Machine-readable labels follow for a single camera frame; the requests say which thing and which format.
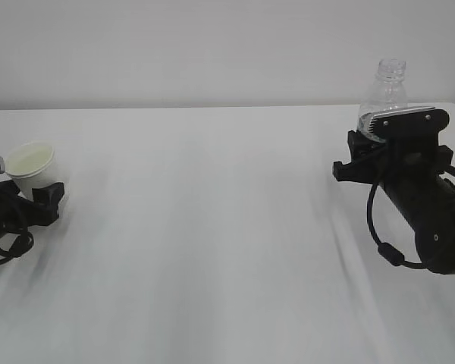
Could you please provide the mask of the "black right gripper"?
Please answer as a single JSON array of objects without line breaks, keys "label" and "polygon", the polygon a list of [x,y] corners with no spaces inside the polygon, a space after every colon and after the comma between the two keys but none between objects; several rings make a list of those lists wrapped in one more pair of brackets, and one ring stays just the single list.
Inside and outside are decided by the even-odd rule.
[{"label": "black right gripper", "polygon": [[442,174],[453,160],[453,150],[436,136],[388,140],[378,143],[359,131],[347,134],[351,162],[334,162],[337,182],[376,186],[444,186]]}]

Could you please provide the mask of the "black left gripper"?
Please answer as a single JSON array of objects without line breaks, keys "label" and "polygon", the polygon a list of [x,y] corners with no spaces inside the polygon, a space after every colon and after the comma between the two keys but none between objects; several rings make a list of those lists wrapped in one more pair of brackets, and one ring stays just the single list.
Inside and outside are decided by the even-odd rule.
[{"label": "black left gripper", "polygon": [[30,227],[47,227],[58,220],[64,183],[33,188],[33,200],[19,195],[12,180],[0,182],[0,239],[6,234],[22,234]]}]

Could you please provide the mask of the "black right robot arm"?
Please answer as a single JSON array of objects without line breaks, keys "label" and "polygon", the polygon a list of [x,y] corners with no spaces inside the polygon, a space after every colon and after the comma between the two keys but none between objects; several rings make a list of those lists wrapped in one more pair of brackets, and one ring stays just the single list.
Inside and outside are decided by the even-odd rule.
[{"label": "black right robot arm", "polygon": [[[339,182],[369,185],[366,223],[378,253],[396,267],[455,275],[455,185],[441,176],[455,177],[452,151],[440,145],[436,134],[376,143],[351,130],[347,144],[351,160],[335,162],[333,175]],[[418,262],[378,236],[373,218],[377,190],[412,228]]]}]

